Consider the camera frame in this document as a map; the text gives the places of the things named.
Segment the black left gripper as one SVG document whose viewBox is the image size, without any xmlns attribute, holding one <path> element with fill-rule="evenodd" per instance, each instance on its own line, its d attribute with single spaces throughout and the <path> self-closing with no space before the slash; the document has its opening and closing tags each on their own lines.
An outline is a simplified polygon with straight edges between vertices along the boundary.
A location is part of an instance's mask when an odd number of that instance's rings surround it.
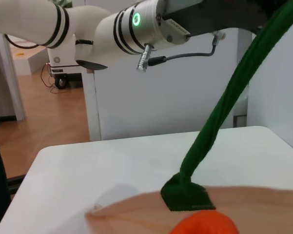
<svg viewBox="0 0 293 234">
<path fill-rule="evenodd" d="M 169 0 L 163 19 L 172 19 L 190 36 L 228 28 L 257 35 L 285 0 Z"/>
</svg>

